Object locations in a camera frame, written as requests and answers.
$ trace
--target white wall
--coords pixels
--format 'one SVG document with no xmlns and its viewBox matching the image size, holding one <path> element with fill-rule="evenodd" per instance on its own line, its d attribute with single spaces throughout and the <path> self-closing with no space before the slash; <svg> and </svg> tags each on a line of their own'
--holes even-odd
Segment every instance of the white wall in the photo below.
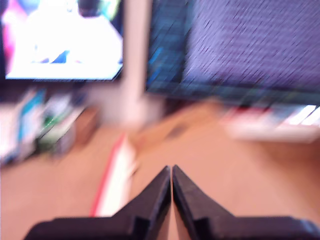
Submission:
<svg viewBox="0 0 320 240">
<path fill-rule="evenodd" d="M 120 83 L 88 86 L 88 101 L 101 107 L 102 121 L 140 127 L 158 120 L 163 98 L 144 94 L 151 0 L 125 1 L 124 69 Z"/>
</svg>

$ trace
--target computer monitor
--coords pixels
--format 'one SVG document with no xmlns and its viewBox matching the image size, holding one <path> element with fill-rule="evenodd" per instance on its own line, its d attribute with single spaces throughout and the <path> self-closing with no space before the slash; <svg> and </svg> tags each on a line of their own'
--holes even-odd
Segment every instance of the computer monitor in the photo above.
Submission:
<svg viewBox="0 0 320 240">
<path fill-rule="evenodd" d="M 153 0 L 146 90 L 320 104 L 320 1 Z"/>
<path fill-rule="evenodd" d="M 5 81 L 119 77 L 124 0 L 6 1 L 1 13 Z"/>
</svg>

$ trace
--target television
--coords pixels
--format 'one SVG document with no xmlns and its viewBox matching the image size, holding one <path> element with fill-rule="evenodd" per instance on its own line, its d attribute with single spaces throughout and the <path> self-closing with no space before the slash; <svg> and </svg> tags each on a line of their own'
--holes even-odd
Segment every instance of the television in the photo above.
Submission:
<svg viewBox="0 0 320 240">
<path fill-rule="evenodd" d="M 320 1 L 153 0 L 146 91 L 320 104 Z"/>
<path fill-rule="evenodd" d="M 1 2 L 5 82 L 101 82 L 120 77 L 124 0 Z"/>
</svg>

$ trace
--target red and white object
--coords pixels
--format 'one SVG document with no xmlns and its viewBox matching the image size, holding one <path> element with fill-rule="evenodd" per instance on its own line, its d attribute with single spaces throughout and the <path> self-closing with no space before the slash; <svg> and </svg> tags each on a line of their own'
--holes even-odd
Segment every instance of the red and white object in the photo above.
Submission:
<svg viewBox="0 0 320 240">
<path fill-rule="evenodd" d="M 126 135 L 113 146 L 93 204 L 92 217 L 111 217 L 129 201 L 136 151 Z"/>
</svg>

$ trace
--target desk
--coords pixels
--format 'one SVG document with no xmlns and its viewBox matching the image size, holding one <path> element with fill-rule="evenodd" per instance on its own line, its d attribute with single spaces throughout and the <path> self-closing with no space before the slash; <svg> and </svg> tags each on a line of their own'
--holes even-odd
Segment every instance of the desk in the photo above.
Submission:
<svg viewBox="0 0 320 240">
<path fill-rule="evenodd" d="M 187 117 L 178 118 L 169 120 L 174 124 L 167 121 L 157 126 L 157 131 L 149 131 L 150 141 L 155 143 L 152 147 L 144 150 L 140 146 L 140 167 L 132 179 L 131 198 L 165 165 L 177 164 L 207 195 L 236 216 L 289 215 L 320 226 L 319 142 L 303 145 L 234 140 L 215 114 L 175 138 L 163 137 L 179 121 L 186 124 Z M 147 142 L 148 136 L 141 136 Z M 163 227 L 168 227 L 168 239 L 188 239 L 179 238 L 176 216 L 171 206 L 168 226 Z"/>
<path fill-rule="evenodd" d="M 206 194 L 236 216 L 290 215 L 320 226 L 319 142 L 233 140 L 220 126 L 219 117 L 209 108 L 199 109 L 133 134 L 145 139 L 151 135 L 153 140 L 147 148 L 138 147 L 139 168 L 131 179 L 131 199 L 165 165 L 178 164 Z M 179 123 L 185 130 L 166 138 Z M 102 127 L 86 147 L 75 148 L 62 159 L 39 156 L 2 168 L 1 237 L 21 240 L 38 222 L 89 216 L 110 151 L 123 132 Z M 176 222 L 181 224 L 173 205 L 168 225 L 161 230 L 166 234 L 168 227 L 170 240 L 179 239 Z"/>
</svg>

